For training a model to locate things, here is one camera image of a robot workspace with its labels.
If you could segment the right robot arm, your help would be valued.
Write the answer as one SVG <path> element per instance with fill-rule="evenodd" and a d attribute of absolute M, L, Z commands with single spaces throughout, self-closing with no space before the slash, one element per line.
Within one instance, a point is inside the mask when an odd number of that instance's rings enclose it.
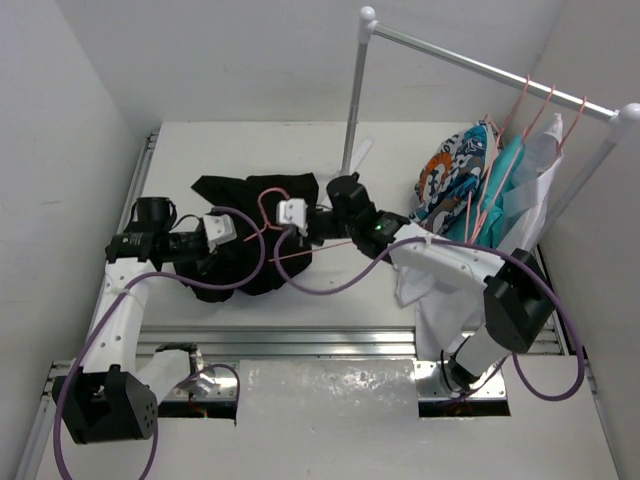
<path fill-rule="evenodd" d="M 314 245 L 349 238 L 375 261 L 431 274 L 456 292 L 482 298 L 484 323 L 454 351 L 445 377 L 467 390 L 491 364 L 529 351 L 556 306 L 535 258 L 453 242 L 429 233 L 408 218 L 378 209 L 357 175 L 327 186 L 330 208 L 293 198 L 280 203 L 278 222 L 289 224 Z"/>

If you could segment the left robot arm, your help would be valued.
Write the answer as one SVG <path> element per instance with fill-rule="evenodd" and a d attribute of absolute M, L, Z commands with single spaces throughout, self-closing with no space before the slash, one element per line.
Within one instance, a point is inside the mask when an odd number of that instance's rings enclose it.
<path fill-rule="evenodd" d="M 98 318 L 75 368 L 53 388 L 77 444 L 150 438 L 161 402 L 195 371 L 192 343 L 164 344 L 145 366 L 136 364 L 145 307 L 163 265 L 205 259 L 215 236 L 233 229 L 225 216 L 201 217 L 194 230 L 176 232 L 176 216 L 168 198 L 141 197 L 125 229 L 106 248 Z"/>

